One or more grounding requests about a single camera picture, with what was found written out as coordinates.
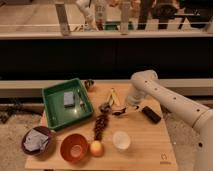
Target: wooden bowl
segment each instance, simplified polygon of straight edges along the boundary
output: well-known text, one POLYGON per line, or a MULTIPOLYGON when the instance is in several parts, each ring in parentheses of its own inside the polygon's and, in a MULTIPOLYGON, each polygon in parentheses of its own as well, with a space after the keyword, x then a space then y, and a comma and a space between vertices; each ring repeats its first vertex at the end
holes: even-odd
POLYGON ((88 148, 89 144, 84 136, 71 134, 63 140, 60 152, 64 160, 77 163, 85 157, 88 148))
POLYGON ((53 134, 52 134, 51 130, 50 130, 48 127, 45 127, 45 126, 37 126, 37 127, 33 128, 33 129, 35 129, 36 131, 38 131, 38 132, 40 132, 40 133, 42 133, 42 134, 48 136, 48 140, 47 140, 48 142, 47 142, 47 145, 45 146, 45 148, 44 148, 43 150, 35 150, 35 151, 29 151, 29 150, 27 150, 27 149, 25 148, 25 146, 24 146, 24 142, 26 141, 27 135, 28 135, 29 132, 31 131, 31 130, 29 130, 29 131, 24 135, 24 137, 23 137, 23 139, 22 139, 22 142, 21 142, 21 148, 22 148, 22 150, 24 151, 25 154, 28 154, 28 155, 38 155, 38 154, 43 153, 43 152, 48 148, 48 146, 50 145, 51 140, 52 140, 52 137, 53 137, 53 134))

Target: green tray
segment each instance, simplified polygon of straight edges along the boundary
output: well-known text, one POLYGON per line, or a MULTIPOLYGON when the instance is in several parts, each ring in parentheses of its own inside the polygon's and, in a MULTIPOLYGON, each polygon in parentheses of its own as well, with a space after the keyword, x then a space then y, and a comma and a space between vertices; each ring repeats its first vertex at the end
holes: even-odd
MULTIPOLYGON (((120 25, 120 21, 106 21, 104 24, 104 30, 118 30, 117 26, 120 25)), ((133 30, 133 24, 129 21, 128 25, 129 30, 133 30)))
POLYGON ((42 90, 48 127, 60 130, 67 126, 76 124, 93 113, 92 104, 87 96, 86 90, 78 78, 57 84, 42 90), (80 98, 77 90, 80 90, 81 99, 84 102, 80 106, 80 98), (73 91, 75 95, 75 106, 64 107, 64 93, 73 91))

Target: bowl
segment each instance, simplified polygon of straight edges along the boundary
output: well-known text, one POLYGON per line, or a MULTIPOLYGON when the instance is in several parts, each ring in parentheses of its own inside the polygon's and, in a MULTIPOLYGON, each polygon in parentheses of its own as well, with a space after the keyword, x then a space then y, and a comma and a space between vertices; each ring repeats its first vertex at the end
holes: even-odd
POLYGON ((113 135, 113 144, 119 151, 125 151, 131 143, 129 135, 124 131, 116 131, 113 135))
POLYGON ((46 149, 48 148, 48 146, 50 145, 51 141, 52 141, 52 137, 53 137, 53 134, 51 132, 51 130, 48 128, 48 127, 45 127, 45 126, 37 126, 35 128, 32 128, 31 130, 29 130, 25 135, 24 137, 22 138, 22 142, 21 142, 21 148, 23 150, 23 152, 27 155, 38 155, 38 154, 41 154, 43 153, 44 151, 46 151, 46 149), (30 131, 34 129, 44 135, 46 135, 48 137, 47 139, 47 144, 46 146, 44 147, 44 149, 39 149, 39 150, 35 150, 35 151, 29 151, 25 148, 24 146, 24 143, 26 141, 26 138, 28 136, 28 134, 30 133, 30 131))
POLYGON ((63 140, 60 152, 64 160, 77 163, 86 156, 88 148, 89 144, 84 136, 71 134, 63 140))

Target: cloth in bowl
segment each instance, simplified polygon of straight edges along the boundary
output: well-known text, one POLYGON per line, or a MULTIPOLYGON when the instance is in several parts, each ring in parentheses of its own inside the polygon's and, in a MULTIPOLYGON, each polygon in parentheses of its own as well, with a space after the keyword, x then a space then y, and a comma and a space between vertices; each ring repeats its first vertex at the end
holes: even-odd
POLYGON ((43 150, 48 143, 48 136, 32 129, 26 136, 24 147, 28 151, 43 150))

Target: robotic arm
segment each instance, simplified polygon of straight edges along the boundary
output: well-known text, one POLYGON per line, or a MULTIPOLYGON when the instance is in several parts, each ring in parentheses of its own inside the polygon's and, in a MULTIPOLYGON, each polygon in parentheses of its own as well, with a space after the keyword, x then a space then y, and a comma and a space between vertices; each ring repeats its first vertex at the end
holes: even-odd
POLYGON ((190 100, 157 83, 153 70, 136 72, 131 77, 132 87, 127 95, 127 103, 137 105, 147 95, 157 99, 171 112, 176 113, 188 125, 200 133, 194 171, 213 170, 213 110, 190 100))

